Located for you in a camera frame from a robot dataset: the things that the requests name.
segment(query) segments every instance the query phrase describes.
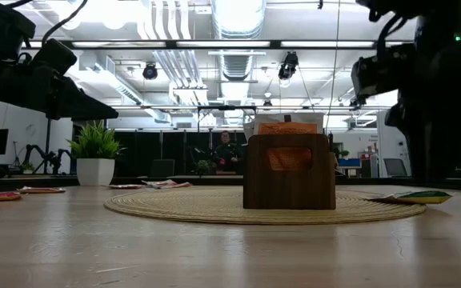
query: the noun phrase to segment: small plant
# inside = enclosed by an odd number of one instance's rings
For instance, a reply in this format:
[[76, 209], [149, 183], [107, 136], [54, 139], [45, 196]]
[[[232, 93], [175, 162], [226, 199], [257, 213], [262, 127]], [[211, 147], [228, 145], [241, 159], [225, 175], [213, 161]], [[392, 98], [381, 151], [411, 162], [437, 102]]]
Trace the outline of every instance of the small plant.
[[86, 125], [75, 141], [70, 143], [74, 156], [78, 159], [115, 159], [124, 150], [114, 139], [114, 130], [105, 130], [102, 122]]
[[31, 163], [24, 163], [21, 165], [21, 168], [23, 171], [33, 171], [35, 170], [35, 167]]
[[197, 174], [198, 175], [208, 175], [210, 172], [210, 164], [207, 160], [200, 160], [197, 163]]

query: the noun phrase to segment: person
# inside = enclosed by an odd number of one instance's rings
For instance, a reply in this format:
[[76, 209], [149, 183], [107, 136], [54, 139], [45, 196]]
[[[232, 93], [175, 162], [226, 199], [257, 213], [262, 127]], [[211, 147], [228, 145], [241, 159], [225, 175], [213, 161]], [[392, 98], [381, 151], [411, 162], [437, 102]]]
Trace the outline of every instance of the person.
[[222, 144], [214, 150], [214, 162], [218, 170], [236, 171], [238, 162], [243, 160], [243, 154], [235, 143], [231, 143], [231, 135], [223, 131], [221, 136]]

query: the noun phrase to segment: woven round placemat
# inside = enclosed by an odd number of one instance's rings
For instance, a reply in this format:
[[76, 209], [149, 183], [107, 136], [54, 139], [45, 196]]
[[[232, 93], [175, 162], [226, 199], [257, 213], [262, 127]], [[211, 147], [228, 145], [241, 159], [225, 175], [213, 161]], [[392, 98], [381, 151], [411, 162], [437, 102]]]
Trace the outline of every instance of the woven round placemat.
[[266, 225], [313, 225], [405, 218], [425, 211], [425, 205], [367, 201], [371, 195], [336, 191], [336, 210], [246, 210], [241, 186], [197, 186], [140, 191], [109, 198], [107, 209], [124, 214], [184, 222]]

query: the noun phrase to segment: orange label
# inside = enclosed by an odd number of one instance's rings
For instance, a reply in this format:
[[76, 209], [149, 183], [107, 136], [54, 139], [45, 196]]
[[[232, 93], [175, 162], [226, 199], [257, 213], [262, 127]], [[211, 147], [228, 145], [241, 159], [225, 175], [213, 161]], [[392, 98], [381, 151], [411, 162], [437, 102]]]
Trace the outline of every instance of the orange label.
[[[317, 132], [318, 127], [315, 124], [280, 122], [259, 125], [260, 134], [316, 134]], [[311, 168], [312, 155], [308, 148], [274, 148], [268, 150], [267, 153], [272, 170], [309, 170]]]

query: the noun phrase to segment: wooden box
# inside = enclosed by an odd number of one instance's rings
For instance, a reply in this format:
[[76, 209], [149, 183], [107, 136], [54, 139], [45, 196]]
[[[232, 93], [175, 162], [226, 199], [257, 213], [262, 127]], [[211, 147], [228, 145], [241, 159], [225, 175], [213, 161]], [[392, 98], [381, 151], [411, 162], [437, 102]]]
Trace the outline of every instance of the wooden box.
[[[308, 170], [272, 170], [268, 150], [302, 147], [311, 151]], [[249, 139], [243, 208], [334, 210], [334, 155], [323, 134], [265, 134]]]

